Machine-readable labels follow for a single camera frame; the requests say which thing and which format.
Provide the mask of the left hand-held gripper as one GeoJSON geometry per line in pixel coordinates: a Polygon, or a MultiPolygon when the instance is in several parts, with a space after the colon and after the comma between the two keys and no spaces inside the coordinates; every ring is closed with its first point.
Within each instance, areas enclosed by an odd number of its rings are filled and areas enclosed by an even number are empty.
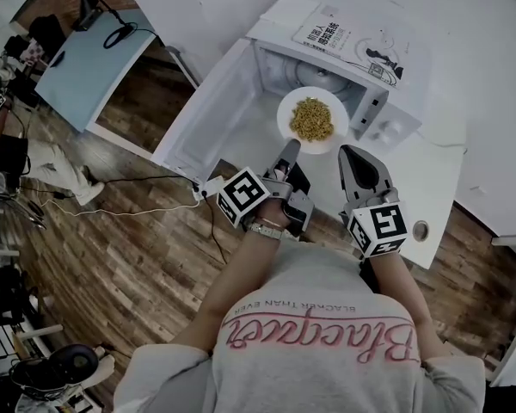
{"type": "Polygon", "coordinates": [[[245,168],[223,186],[217,205],[233,227],[248,228],[258,206],[275,198],[282,200],[290,220],[286,230],[294,237],[306,232],[314,204],[308,196],[310,181],[297,163],[300,147],[297,139],[290,139],[264,176],[245,168]]]}

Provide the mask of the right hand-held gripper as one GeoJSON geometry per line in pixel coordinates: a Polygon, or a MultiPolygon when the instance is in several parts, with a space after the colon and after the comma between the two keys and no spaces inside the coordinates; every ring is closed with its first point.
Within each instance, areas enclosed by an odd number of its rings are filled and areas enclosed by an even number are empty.
{"type": "Polygon", "coordinates": [[[359,147],[342,145],[338,165],[347,198],[340,215],[361,255],[397,253],[409,236],[406,207],[384,163],[359,147]],[[360,201],[359,192],[369,191],[377,194],[360,201]]]}

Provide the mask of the pile of yellow-brown noodles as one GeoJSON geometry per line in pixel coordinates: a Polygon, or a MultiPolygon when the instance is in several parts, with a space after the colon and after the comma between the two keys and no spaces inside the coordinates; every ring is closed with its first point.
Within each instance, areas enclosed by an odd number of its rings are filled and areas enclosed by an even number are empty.
{"type": "Polygon", "coordinates": [[[292,132],[305,141],[324,141],[334,133],[329,107],[316,98],[297,102],[289,122],[292,132]]]}

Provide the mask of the white plate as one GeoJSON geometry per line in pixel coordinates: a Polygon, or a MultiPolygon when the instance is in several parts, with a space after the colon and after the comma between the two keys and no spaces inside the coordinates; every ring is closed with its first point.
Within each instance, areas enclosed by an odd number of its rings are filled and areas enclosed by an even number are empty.
{"type": "Polygon", "coordinates": [[[297,139],[300,142],[301,152],[318,155],[330,152],[336,145],[343,142],[348,133],[349,119],[347,110],[338,97],[317,87],[302,87],[291,91],[281,100],[277,111],[277,125],[284,139],[297,139]],[[333,135],[324,141],[305,141],[300,139],[289,127],[292,110],[296,107],[297,102],[306,97],[316,98],[329,107],[335,129],[333,135]]]}

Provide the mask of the white microwave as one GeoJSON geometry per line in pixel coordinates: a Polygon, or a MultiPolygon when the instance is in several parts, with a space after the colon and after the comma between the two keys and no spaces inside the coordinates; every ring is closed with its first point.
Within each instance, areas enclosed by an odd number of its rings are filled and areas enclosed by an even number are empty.
{"type": "Polygon", "coordinates": [[[388,151],[422,123],[431,53],[412,28],[353,3],[277,0],[212,68],[152,159],[204,182],[248,108],[315,86],[344,105],[347,135],[388,151]]]}

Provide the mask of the person's right forearm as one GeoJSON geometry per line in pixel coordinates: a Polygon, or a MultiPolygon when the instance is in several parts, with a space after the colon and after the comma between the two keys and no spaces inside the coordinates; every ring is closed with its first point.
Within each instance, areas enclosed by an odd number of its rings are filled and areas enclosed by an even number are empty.
{"type": "Polygon", "coordinates": [[[369,261],[380,292],[401,304],[411,316],[421,360],[450,356],[451,352],[435,331],[427,302],[401,256],[389,253],[370,257],[369,261]]]}

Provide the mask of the round microwave turntable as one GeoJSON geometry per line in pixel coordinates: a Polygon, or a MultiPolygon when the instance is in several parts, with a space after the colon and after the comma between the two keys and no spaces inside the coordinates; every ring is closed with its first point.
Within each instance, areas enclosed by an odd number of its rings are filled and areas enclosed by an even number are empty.
{"type": "Polygon", "coordinates": [[[351,95],[353,83],[350,80],[304,61],[298,61],[294,65],[292,75],[298,87],[313,86],[327,90],[342,102],[351,95]]]}

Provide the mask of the person's left hand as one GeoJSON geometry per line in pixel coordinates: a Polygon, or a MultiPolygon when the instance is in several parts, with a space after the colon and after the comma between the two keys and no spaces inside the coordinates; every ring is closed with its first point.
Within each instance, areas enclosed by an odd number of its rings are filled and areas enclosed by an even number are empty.
{"type": "Polygon", "coordinates": [[[290,220],[283,212],[282,200],[275,198],[264,200],[258,206],[255,221],[279,231],[284,230],[290,224],[290,220]]]}

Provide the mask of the white desk with grommet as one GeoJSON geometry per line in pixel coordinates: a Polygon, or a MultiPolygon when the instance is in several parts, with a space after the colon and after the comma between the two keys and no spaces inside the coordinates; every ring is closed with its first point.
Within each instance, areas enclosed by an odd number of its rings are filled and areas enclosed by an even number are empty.
{"type": "MultiPolygon", "coordinates": [[[[281,151],[285,141],[275,114],[282,93],[266,86],[260,59],[265,51],[292,54],[326,65],[340,73],[347,65],[322,58],[292,40],[316,6],[327,3],[360,22],[379,22],[393,33],[414,34],[401,9],[392,3],[366,0],[200,0],[211,34],[229,40],[225,55],[212,67],[179,116],[180,143],[166,157],[186,176],[205,180],[219,161],[238,168],[263,169],[281,151]]],[[[429,268],[445,230],[456,192],[462,152],[441,149],[412,134],[385,151],[378,143],[349,132],[345,142],[357,145],[384,162],[411,222],[424,221],[425,241],[408,241],[402,254],[429,268]]]]}

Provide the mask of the white power strip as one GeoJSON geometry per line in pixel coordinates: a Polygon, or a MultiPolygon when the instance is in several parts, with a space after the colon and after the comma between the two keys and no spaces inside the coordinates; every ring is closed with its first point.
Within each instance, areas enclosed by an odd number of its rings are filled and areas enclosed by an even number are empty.
{"type": "Polygon", "coordinates": [[[202,184],[193,187],[193,197],[196,201],[212,198],[224,186],[225,179],[222,176],[216,176],[202,184]]]}

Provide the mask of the white printed booklet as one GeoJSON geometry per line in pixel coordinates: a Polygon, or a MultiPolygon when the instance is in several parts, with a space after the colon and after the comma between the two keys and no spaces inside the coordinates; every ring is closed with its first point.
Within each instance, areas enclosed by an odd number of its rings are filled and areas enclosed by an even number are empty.
{"type": "Polygon", "coordinates": [[[292,40],[337,58],[396,87],[408,60],[409,45],[382,24],[360,22],[348,13],[320,4],[292,40]]]}

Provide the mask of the grey shirt pink lettering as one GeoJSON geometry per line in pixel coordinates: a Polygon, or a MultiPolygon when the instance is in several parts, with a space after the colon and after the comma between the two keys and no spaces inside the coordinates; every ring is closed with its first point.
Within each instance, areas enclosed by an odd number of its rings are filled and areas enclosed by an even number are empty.
{"type": "Polygon", "coordinates": [[[373,292],[356,262],[285,241],[212,352],[134,352],[114,413],[482,413],[484,399],[479,359],[422,359],[409,312],[373,292]]]}

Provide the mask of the light blue table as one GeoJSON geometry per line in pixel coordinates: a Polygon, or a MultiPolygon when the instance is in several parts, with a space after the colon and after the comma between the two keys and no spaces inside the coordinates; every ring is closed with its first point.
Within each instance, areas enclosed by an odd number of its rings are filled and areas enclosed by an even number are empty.
{"type": "Polygon", "coordinates": [[[59,50],[64,58],[48,66],[35,88],[38,95],[80,133],[90,132],[135,155],[150,160],[152,153],[96,123],[120,82],[156,38],[139,9],[120,12],[137,31],[106,49],[107,37],[120,24],[102,14],[87,31],[72,33],[59,50]]]}

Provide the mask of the white metal rack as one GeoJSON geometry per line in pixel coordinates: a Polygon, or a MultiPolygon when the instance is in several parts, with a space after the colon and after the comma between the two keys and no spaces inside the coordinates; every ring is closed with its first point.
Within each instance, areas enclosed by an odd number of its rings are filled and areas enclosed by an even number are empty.
{"type": "Polygon", "coordinates": [[[0,358],[48,357],[61,344],[65,328],[50,315],[49,299],[19,259],[19,250],[0,243],[0,358]]]}

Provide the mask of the black head-mounted device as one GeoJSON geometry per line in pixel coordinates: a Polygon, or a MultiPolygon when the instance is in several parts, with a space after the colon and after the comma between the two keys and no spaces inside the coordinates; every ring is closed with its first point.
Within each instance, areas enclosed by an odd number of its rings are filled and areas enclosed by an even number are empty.
{"type": "Polygon", "coordinates": [[[47,358],[17,362],[9,370],[11,381],[26,396],[40,401],[59,399],[69,388],[80,385],[98,368],[95,351],[83,344],[71,344],[47,358]]]}

